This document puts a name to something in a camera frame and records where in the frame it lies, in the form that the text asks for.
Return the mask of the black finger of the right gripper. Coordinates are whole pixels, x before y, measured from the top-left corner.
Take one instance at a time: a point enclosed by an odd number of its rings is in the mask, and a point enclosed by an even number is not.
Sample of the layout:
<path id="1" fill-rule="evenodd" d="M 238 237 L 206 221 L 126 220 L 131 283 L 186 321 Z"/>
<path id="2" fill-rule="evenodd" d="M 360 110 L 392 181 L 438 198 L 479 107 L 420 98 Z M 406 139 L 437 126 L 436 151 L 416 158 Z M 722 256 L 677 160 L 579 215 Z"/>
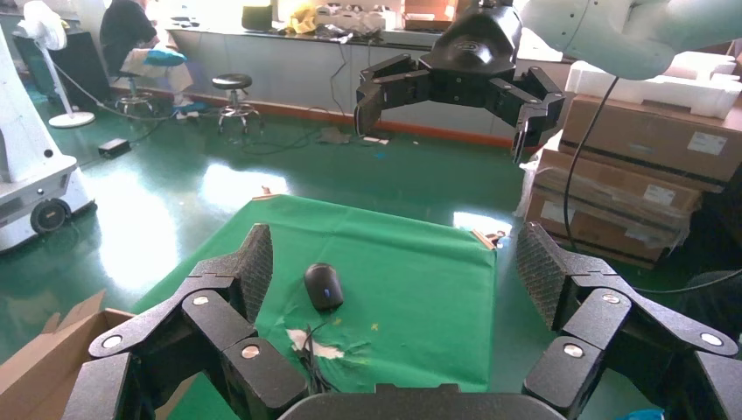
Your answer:
<path id="1" fill-rule="evenodd" d="M 382 111 L 430 99 L 431 73 L 409 54 L 400 54 L 360 72 L 356 89 L 354 128 L 365 136 L 380 120 Z"/>
<path id="2" fill-rule="evenodd" d="M 516 164 L 557 126 L 564 102 L 564 92 L 538 66 L 512 80 L 493 78 L 487 84 L 486 109 L 515 130 L 511 156 Z"/>

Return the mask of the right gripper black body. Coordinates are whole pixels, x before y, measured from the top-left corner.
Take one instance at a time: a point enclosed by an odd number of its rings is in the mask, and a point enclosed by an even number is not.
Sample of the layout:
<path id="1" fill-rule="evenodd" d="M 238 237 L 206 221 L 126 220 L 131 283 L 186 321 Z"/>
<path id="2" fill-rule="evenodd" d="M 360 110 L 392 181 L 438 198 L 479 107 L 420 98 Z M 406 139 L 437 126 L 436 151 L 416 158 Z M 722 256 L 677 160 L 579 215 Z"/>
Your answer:
<path id="1" fill-rule="evenodd" d="M 419 66 L 429 72 L 428 99 L 474 108 L 494 104 L 492 80 L 510 82 L 522 38 L 511 3 L 475 4 L 438 38 Z"/>

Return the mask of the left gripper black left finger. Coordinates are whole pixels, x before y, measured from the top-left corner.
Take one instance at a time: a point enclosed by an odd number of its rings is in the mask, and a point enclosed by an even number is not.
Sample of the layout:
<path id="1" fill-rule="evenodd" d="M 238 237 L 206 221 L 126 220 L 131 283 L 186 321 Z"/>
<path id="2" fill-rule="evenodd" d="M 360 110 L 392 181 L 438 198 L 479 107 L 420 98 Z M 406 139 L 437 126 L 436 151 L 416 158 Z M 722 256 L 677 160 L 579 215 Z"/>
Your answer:
<path id="1" fill-rule="evenodd" d="M 256 327 L 273 274 L 270 227 L 200 261 L 163 302 L 89 345 L 66 419 L 152 419 L 179 385 L 204 375 L 241 419 L 277 419 L 308 395 L 303 375 Z"/>

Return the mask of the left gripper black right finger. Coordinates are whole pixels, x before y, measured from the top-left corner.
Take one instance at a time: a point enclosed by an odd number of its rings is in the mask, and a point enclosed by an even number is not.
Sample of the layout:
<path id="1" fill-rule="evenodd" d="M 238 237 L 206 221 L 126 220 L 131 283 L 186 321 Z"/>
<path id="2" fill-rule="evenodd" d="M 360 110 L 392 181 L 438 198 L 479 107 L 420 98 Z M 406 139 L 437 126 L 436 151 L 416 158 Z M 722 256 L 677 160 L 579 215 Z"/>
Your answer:
<path id="1" fill-rule="evenodd" d="M 574 419 L 610 369 L 667 419 L 740 418 L 739 347 L 728 335 L 643 297 L 604 260 L 561 248 L 534 222 L 517 235 L 516 267 L 556 334 L 525 395 Z"/>

